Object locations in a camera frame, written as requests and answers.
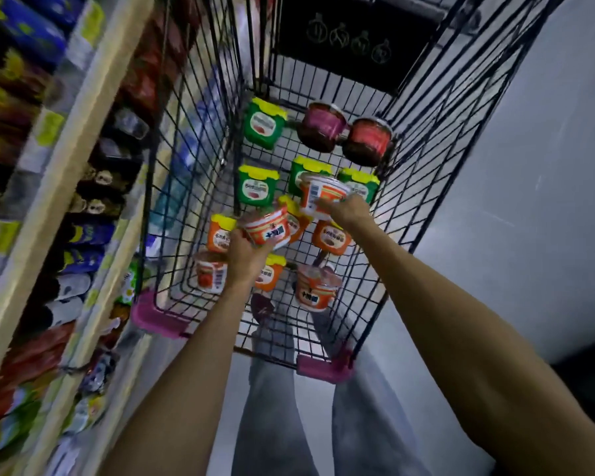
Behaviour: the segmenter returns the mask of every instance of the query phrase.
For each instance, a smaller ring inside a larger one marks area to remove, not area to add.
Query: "hand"
[[[247,290],[253,287],[266,263],[266,257],[275,247],[275,239],[267,240],[262,247],[255,248],[236,228],[230,233],[227,250],[227,280],[225,286],[241,285]]]
[[[370,206],[356,193],[351,193],[346,199],[339,202],[318,199],[315,203],[318,207],[330,212],[335,223],[349,231],[350,235],[353,235],[358,227],[375,223],[370,212]]]

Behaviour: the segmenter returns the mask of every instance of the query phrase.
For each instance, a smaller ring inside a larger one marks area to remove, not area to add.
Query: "person's right arm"
[[[471,440],[512,474],[595,476],[595,424],[522,336],[399,247],[360,197],[320,203],[364,250]]]

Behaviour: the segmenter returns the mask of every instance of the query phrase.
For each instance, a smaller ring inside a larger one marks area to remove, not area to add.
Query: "gray pants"
[[[327,337],[329,314],[312,317],[320,341],[331,354],[336,348]],[[288,350],[269,344],[281,338],[293,352],[293,338],[283,335],[291,330],[277,316],[266,320],[257,330],[254,350],[271,351],[285,359]],[[318,476],[295,401],[293,374],[290,368],[252,358],[232,476]],[[429,476],[417,456],[403,408],[365,348],[351,379],[335,387],[333,459],[336,476]]]

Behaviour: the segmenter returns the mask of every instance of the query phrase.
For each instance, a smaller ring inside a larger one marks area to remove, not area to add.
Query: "forearm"
[[[141,403],[103,475],[204,475],[250,287],[224,294]]]
[[[595,425],[531,345],[376,225],[365,224],[353,238],[472,440],[500,460],[522,456],[512,468],[519,473],[559,468],[557,474],[573,474],[563,453],[579,446],[590,452],[587,442],[595,449]],[[550,447],[540,451],[543,440],[557,446],[559,463],[551,460]],[[520,466],[525,461],[530,470]]]

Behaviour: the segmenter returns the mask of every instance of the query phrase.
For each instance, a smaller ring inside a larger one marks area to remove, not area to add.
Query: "metal wire basket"
[[[168,27],[175,23],[176,0],[164,1]],[[152,267],[153,290],[143,292],[133,312],[141,327],[169,337],[192,333],[217,300],[198,289],[193,255],[207,241],[212,214],[244,210],[234,198],[240,164],[279,171],[278,195],[287,191],[297,155],[325,161],[335,173],[343,167],[371,172],[345,159],[339,145],[320,153],[300,143],[294,128],[315,100],[334,103],[349,123],[374,115],[393,128],[393,143],[374,169],[381,183],[372,211],[390,237],[414,252],[562,0],[192,1],[204,16],[198,26],[185,27],[187,60],[171,95],[161,101],[146,179],[141,259]],[[406,26],[418,30],[405,32],[414,43],[397,40],[387,28],[379,32],[383,13],[404,17]],[[362,30],[364,22],[371,33]],[[167,54],[166,40],[162,46]],[[273,150],[243,137],[243,116],[253,96],[289,113]],[[388,295],[361,248],[352,243],[341,256],[321,253],[311,244],[313,227],[278,250],[289,263],[269,295],[275,306],[264,323],[273,333],[269,349],[256,349],[260,323],[248,303],[234,350],[338,381],[352,367]],[[294,297],[295,263],[328,264],[343,278],[331,306],[328,341]]]

